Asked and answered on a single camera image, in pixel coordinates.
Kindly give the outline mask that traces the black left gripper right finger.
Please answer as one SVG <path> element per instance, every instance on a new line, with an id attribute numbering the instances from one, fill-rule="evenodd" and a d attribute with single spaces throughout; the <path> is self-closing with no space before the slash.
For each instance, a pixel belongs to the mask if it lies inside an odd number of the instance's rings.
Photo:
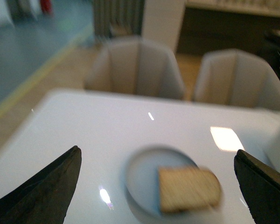
<path id="1" fill-rule="evenodd" d="M 234 171 L 254 222 L 280 224 L 280 173 L 241 149 Z"/>

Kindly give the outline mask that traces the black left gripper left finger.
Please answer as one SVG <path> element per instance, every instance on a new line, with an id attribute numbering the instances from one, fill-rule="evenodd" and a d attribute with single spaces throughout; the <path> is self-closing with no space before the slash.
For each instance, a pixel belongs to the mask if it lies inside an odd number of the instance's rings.
<path id="1" fill-rule="evenodd" d="M 76 190 L 82 152 L 73 146 L 0 199 L 0 224 L 62 224 Z"/>

